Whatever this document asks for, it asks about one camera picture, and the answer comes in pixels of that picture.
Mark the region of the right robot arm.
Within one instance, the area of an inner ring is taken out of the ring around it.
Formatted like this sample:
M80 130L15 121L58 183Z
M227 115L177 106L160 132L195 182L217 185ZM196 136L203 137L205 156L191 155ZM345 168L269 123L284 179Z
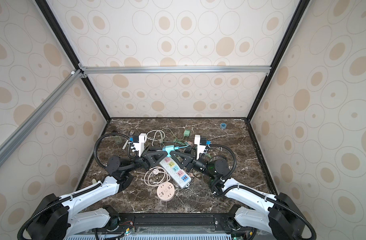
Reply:
M278 196L257 191L245 186L232 178L237 167L235 153L226 146L210 144L204 147L203 152L194 148L194 155L186 153L190 146L176 147L174 145L163 147L167 156L178 161L181 168L187 171L196 170L210 177L210 190L215 197L226 197L243 204L232 215L239 227L252 227L271 233L277 240L302 240L303 231L308 228L311 236L317 238L312 224L301 213L298 207L286 194ZM215 156L211 162L205 159L207 150L221 148L229 152L233 159L230 166L227 159Z

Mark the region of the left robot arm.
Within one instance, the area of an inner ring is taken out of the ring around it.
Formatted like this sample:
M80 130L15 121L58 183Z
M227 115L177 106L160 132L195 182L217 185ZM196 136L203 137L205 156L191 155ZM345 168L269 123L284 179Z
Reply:
M127 139L137 155L132 159L113 156L104 165L98 157L98 148L103 139L108 137ZM146 137L145 134L128 137L120 133L110 133L98 138L93 156L108 175L102 181L71 194L60 197L54 194L46 196L34 214L19 229L17 238L23 240L24 233L27 232L32 240L63 240L86 230L109 227L109 223L118 217L115 210L105 207L84 213L83 209L122 192L131 185L134 179L131 174L133 170L138 168L150 170L163 158L169 157L175 149L173 145L145 149Z

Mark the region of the teal charger plug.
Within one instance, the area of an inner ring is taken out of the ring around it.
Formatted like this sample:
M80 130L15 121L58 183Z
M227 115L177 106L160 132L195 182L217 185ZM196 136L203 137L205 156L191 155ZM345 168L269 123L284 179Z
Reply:
M168 145L168 146L164 146L162 147L162 151L167 153L167 157L171 157L171 152L178 150L179 147L176 147L174 145Z

